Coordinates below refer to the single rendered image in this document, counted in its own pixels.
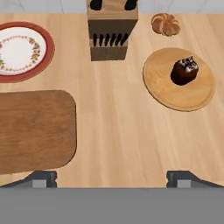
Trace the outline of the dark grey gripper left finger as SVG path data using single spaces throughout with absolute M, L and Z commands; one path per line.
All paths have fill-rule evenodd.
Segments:
M 34 171 L 26 178 L 4 185 L 4 187 L 23 188 L 55 188 L 57 186 L 56 171 Z

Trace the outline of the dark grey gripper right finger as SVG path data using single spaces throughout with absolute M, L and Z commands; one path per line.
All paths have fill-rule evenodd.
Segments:
M 167 188 L 221 188 L 221 185 L 198 178 L 190 171 L 168 171 L 166 178 Z

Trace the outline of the brown wooden cutting board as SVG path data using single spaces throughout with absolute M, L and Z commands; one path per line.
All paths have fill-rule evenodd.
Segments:
M 0 93 L 0 174 L 60 168 L 76 147 L 76 104 L 68 92 Z

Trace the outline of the round wooden board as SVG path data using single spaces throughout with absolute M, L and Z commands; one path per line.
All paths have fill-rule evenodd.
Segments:
M 174 64 L 193 56 L 199 66 L 194 80 L 177 85 L 171 79 Z M 183 48 L 166 47 L 153 52 L 143 65 L 143 82 L 151 96 L 169 109 L 194 111 L 214 97 L 215 78 L 209 65 L 197 54 Z

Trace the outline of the golden croissant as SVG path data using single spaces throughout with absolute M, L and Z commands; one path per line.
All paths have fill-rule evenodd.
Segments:
M 152 30 L 157 33 L 170 37 L 180 32 L 179 21 L 168 13 L 158 13 L 151 19 Z

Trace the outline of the dark chocolate cake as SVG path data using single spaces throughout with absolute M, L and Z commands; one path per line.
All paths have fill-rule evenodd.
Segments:
M 199 66 L 193 59 L 193 56 L 189 56 L 178 60 L 171 70 L 171 80 L 180 86 L 183 86 L 193 81 L 199 71 Z

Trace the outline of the red-rimmed floral plate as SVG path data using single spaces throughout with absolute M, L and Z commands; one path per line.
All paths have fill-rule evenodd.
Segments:
M 0 83 L 25 81 L 53 59 L 55 44 L 41 26 L 30 22 L 0 24 Z

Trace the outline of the wooden knife block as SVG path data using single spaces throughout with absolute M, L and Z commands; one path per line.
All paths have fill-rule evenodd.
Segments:
M 125 60 L 138 0 L 86 0 L 92 61 Z

